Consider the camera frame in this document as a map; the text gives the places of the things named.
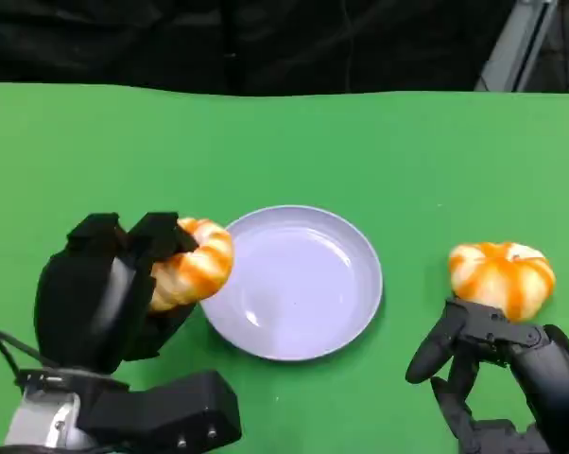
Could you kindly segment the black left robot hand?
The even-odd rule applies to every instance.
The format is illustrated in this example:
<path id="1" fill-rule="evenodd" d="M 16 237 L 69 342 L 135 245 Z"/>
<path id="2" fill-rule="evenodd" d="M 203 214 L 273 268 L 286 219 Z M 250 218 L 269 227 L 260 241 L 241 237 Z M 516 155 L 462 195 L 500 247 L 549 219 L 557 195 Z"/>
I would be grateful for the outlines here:
<path id="1" fill-rule="evenodd" d="M 116 213 L 93 213 L 67 236 L 39 278 L 34 326 L 40 354 L 57 368 L 109 375 L 122 361 L 156 358 L 194 311 L 153 311 L 153 265 L 197 242 L 175 212 L 149 212 L 129 231 Z"/>

